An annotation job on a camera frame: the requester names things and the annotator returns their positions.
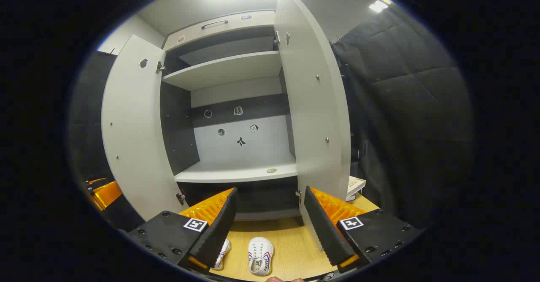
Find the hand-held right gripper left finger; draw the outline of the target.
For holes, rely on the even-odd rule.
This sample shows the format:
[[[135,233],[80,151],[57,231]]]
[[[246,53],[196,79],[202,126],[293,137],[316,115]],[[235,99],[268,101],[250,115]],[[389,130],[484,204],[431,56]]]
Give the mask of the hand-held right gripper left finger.
[[[237,214],[238,189],[229,188],[181,213],[161,211],[127,233],[137,247],[174,266],[207,273]]]

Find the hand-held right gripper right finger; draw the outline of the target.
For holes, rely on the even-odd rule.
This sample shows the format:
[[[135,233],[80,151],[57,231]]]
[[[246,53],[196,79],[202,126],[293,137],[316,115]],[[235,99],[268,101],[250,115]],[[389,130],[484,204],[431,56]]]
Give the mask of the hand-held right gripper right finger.
[[[341,273],[383,261],[424,232],[383,209],[366,211],[309,186],[303,205],[330,264]]]

